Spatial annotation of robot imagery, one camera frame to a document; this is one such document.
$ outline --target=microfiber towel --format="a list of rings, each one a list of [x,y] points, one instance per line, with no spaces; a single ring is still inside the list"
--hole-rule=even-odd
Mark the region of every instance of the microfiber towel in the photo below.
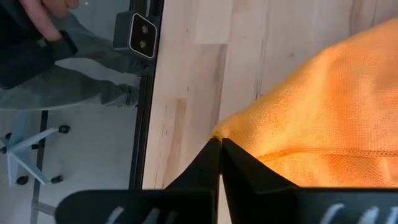
[[[302,187],[397,187],[398,19],[323,50],[213,137]]]

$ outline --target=finger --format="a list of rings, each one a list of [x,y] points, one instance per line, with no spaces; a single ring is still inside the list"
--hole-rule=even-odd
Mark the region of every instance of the finger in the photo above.
[[[62,39],[62,34],[51,22],[40,0],[19,0],[26,14],[31,19],[36,29],[48,41],[58,41]]]
[[[77,9],[79,7],[79,0],[66,0],[66,3],[70,9]]]
[[[68,16],[68,6],[64,0],[43,0],[43,4],[50,12],[59,18],[65,18]]]

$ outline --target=gray floor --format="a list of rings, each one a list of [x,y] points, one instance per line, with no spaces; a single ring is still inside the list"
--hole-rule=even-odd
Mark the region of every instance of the gray floor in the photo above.
[[[80,1],[73,13],[80,22],[97,35],[113,38],[116,14],[128,10],[129,0]],[[96,79],[138,86],[133,75],[120,74],[90,60],[73,59],[60,62]],[[126,189],[129,182],[136,108],[105,108],[76,106],[50,111],[48,127],[68,124],[67,135],[54,134],[47,139],[43,172],[48,177],[62,174],[65,180],[57,185],[40,187],[39,202],[56,207],[67,195],[88,189]],[[0,135],[11,130],[15,112],[0,111]],[[37,134],[40,113],[29,115],[26,135]],[[9,188],[5,157],[0,155],[0,220],[4,224],[30,223],[33,178],[25,186]],[[37,223],[54,223],[53,217],[39,212]]]

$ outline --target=caster wheel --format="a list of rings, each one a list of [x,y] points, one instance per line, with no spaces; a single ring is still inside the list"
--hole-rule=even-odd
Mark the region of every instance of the caster wheel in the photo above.
[[[36,150],[36,149],[39,149],[39,145],[38,144],[33,144],[32,145],[32,150]]]
[[[4,146],[4,147],[2,147],[1,149],[0,149],[0,153],[1,154],[7,154],[7,147],[6,146]]]
[[[56,176],[51,179],[51,184],[57,184],[63,181],[63,177],[61,175]]]
[[[7,133],[5,137],[6,137],[7,140],[10,140],[10,138],[11,138],[11,133]]]
[[[29,177],[28,176],[19,177],[17,179],[17,185],[23,186],[23,185],[27,184],[28,181],[29,181]]]
[[[69,130],[70,130],[70,127],[69,127],[69,126],[67,126],[67,125],[61,125],[61,126],[59,127],[59,129],[58,129],[58,132],[59,132],[59,133],[62,133],[62,134],[68,134]]]

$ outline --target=wooden tabletop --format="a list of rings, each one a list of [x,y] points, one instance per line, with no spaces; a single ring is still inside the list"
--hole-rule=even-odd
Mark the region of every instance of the wooden tabletop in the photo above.
[[[143,188],[166,187],[219,121],[311,56],[396,16],[396,0],[165,0]]]

